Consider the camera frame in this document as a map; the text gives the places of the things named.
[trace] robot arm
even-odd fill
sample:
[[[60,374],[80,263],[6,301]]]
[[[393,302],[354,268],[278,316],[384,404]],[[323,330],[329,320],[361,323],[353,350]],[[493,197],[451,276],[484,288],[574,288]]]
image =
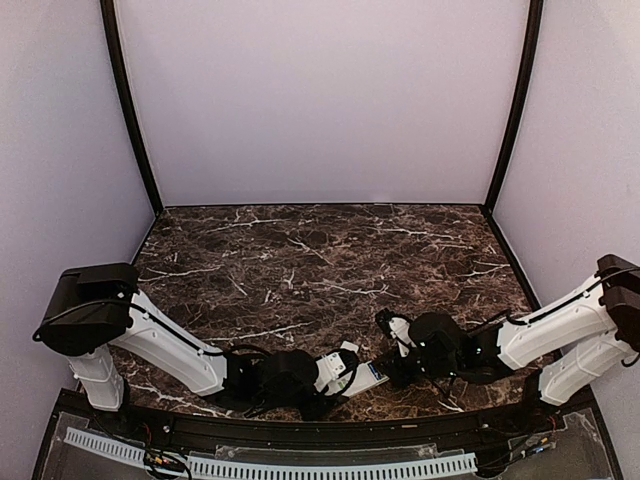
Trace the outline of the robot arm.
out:
[[[417,375],[486,384],[574,344],[538,379],[538,398],[561,405],[618,361],[640,352],[639,270],[607,255],[598,261],[598,273],[565,297],[518,320],[507,316],[507,323],[477,334],[461,330],[446,314],[427,313],[411,321],[383,310],[376,322],[398,342],[398,350],[377,365],[400,387]]]
[[[292,406],[304,419],[318,419],[345,400],[360,372],[355,352],[342,348],[316,359],[302,350],[208,345],[164,315],[137,288],[137,276],[128,264],[67,270],[34,334],[67,356],[97,409],[117,411],[125,401],[107,344],[144,358],[215,405],[252,414]]]

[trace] dark marble surface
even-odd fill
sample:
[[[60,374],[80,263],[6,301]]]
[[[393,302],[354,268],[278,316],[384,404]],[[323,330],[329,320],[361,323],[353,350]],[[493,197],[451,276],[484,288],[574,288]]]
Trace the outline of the dark marble surface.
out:
[[[348,340],[361,360],[391,348],[376,327],[388,307],[410,317],[448,311],[471,328],[525,297],[478,208],[425,205],[189,207],[165,211],[137,261],[140,285],[174,321],[207,342],[325,353]],[[133,403],[218,410],[177,380],[113,349]],[[456,380],[443,403],[426,381],[358,395],[328,420],[441,415],[513,403],[532,370],[489,386]],[[258,419],[298,420],[293,410]]]

